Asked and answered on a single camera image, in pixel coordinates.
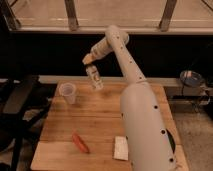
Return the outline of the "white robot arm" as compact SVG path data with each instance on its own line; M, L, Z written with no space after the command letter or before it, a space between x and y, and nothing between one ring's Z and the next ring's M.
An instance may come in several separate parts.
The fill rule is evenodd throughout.
M177 164L156 96L143 72L129 53L129 35L115 25L83 58L95 90L103 88L95 60L114 52L127 86L120 97L129 157L133 171L175 171Z

